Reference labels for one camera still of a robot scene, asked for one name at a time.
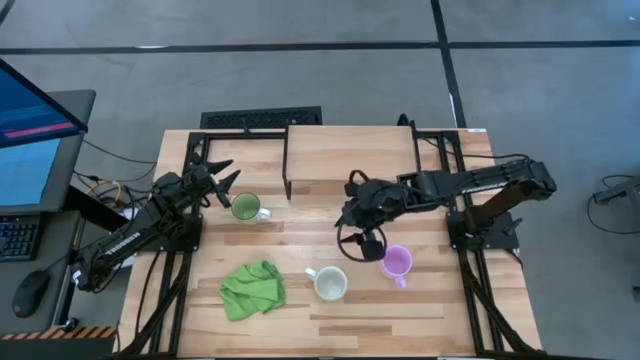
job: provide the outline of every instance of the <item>computer mouse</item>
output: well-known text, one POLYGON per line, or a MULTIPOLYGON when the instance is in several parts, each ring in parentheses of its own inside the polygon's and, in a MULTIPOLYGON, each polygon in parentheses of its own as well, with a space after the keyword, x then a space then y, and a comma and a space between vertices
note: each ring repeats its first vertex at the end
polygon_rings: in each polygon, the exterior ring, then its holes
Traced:
POLYGON ((49 285, 49 279, 49 272, 36 270, 22 280, 13 294, 12 308, 17 317, 29 317, 38 310, 42 295, 49 285))

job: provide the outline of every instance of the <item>mug handle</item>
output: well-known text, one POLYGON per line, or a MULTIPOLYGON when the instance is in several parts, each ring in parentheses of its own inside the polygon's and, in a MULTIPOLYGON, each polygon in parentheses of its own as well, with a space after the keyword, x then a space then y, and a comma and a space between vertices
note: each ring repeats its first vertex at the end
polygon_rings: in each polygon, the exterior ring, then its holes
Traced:
POLYGON ((404 289, 407 287, 407 280, 404 279, 404 276, 398 276, 396 278, 396 285, 400 288, 400 289, 404 289))
POLYGON ((259 220, 268 219, 270 217, 271 217, 271 210, 261 208, 260 211, 258 211, 258 219, 259 220))
POLYGON ((305 274, 305 275, 307 275, 307 277, 308 277, 309 279, 311 279, 311 280, 315 280, 315 279, 316 279, 316 275, 317 275, 317 273, 316 273, 316 271, 315 271, 315 270, 313 270, 313 269, 309 269, 309 268, 306 268, 306 269, 304 270, 304 274, 305 274))

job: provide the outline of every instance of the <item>green cloth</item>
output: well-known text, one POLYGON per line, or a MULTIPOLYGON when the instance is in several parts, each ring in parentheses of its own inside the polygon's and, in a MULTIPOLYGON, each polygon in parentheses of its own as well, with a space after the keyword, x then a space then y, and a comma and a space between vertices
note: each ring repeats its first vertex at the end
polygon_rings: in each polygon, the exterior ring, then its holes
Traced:
POLYGON ((285 304, 282 275, 268 261, 242 265, 218 287, 229 320, 265 314, 285 304))

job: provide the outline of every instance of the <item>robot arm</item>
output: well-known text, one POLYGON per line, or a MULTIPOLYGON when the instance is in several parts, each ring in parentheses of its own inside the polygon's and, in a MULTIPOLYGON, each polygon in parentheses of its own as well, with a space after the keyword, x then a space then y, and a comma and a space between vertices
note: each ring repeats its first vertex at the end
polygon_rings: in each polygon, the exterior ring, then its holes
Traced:
POLYGON ((336 226, 339 234, 343 225, 355 226, 362 233, 338 238, 338 245, 352 260, 363 261, 348 255, 342 243, 360 245, 364 261, 380 260, 386 246, 376 240, 373 230, 381 232, 382 224, 407 212, 432 211, 439 206, 454 205, 458 195, 496 188, 502 188, 502 191, 485 204, 471 206, 462 212, 463 233, 478 234, 522 201, 547 199, 556 191, 556 184, 542 162, 530 159, 460 173, 420 171, 399 175, 395 183, 369 179, 355 170, 345 185, 345 192, 351 199, 345 202, 336 226), (364 183, 353 181, 356 174, 362 176, 364 183))
POLYGON ((215 193, 225 208, 230 207, 226 194, 240 171, 218 183, 211 174, 219 173, 232 162, 196 165, 182 178, 175 173, 160 177, 147 204, 129 223, 79 252, 71 265, 71 276, 78 289, 96 291, 115 266, 154 241, 179 241, 191 231, 198 231, 191 216, 183 212, 196 203, 209 206, 207 195, 215 193))

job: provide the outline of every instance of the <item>green mug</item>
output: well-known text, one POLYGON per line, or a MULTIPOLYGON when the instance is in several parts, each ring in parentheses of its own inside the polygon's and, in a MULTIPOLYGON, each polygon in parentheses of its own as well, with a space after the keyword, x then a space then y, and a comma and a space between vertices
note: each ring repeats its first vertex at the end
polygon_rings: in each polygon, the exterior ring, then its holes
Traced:
POLYGON ((242 193, 231 202, 231 212, 246 225, 255 225, 271 217, 271 211, 260 207, 260 199, 252 193, 242 193))

